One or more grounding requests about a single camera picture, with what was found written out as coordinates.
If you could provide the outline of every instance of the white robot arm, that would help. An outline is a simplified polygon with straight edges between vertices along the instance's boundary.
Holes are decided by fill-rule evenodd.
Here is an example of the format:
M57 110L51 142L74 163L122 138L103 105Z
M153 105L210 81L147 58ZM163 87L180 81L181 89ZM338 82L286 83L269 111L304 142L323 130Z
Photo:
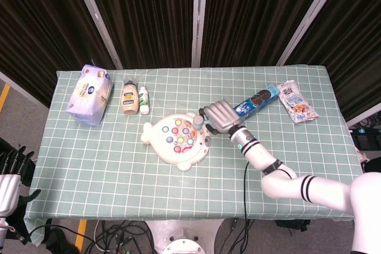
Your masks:
M200 109L193 126L201 121L210 123L219 133L230 134L230 140L241 150L242 155L257 170L264 173L261 180L263 192L273 198L294 198L323 205L354 215L355 233L351 253L381 253L378 243L378 226L381 217L380 196L373 190L381 186L380 173L367 173L357 177L348 186L338 181L313 175L298 177L292 169L273 157L269 151L241 126L241 119L226 101L219 101Z

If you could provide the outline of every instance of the curtain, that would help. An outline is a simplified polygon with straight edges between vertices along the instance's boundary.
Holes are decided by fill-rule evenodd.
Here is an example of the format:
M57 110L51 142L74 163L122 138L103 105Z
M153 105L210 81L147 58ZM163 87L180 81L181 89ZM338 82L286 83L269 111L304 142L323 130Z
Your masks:
M381 0L328 0L286 64L325 65L344 118L381 102Z
M207 0L202 67L275 65L313 0Z
M0 70L46 106L57 70L115 69L83 0L0 0Z
M96 0L124 68L190 67L193 0Z

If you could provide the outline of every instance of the floor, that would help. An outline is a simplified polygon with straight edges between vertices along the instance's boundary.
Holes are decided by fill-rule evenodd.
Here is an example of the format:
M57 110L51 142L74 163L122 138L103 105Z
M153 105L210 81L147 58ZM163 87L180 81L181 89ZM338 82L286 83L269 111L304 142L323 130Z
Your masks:
M0 81L0 93L4 87L4 82ZM10 89L9 94L4 103L3 109L0 112L0 137L5 139L14 147L20 145L27 146L27 152L34 150L37 159L40 141L45 126L45 121L48 116L48 110L41 107L36 107L29 100L13 89ZM108 224L116 224L120 221L108 222ZM77 231L79 222L72 219L54 219L53 223L64 225L74 231ZM93 236L96 221L88 221L86 226L86 235ZM224 249L221 253L227 253L236 235L242 229L243 221L240 219L232 235L227 239ZM225 241L230 228L230 221L225 220L222 223L216 237L215 253L220 253L222 243ZM274 221L255 221L249 233L249 243L246 250L247 253L349 253L352 236L353 225L351 221L334 222L330 219L319 219L311 222L308 230L300 232L291 230L291 233L286 228L278 227ZM65 232L68 241L74 244L76 236ZM138 237L137 242L141 245L143 254L149 253L148 245L144 237ZM84 253L88 245L84 241L82 253ZM131 253L137 253L136 249L131 249ZM36 247L31 243L23 246L17 240L7 240L4 247L5 254L19 253L50 253L44 246ZM94 249L92 253L101 253Z

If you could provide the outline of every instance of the table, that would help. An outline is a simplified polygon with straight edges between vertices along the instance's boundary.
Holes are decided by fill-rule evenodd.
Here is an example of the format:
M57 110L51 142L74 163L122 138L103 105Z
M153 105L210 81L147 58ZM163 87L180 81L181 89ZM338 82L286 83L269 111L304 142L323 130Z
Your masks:
M225 99L236 105L270 83L294 79L319 117L294 124L276 100L245 124L298 175L314 174L350 184L361 174L355 148L322 66L183 68L109 71L114 88L100 126L80 126L65 108L79 71L59 71L27 206L29 231L48 218L203 219L243 217L246 160L228 136L214 136L203 161L181 172L140 142L143 124L174 113L197 112ZM149 115L123 114L123 79L137 78L150 96ZM260 219L351 219L295 199L270 199L262 174L249 168L247 210ZM33 235L40 243L43 231Z

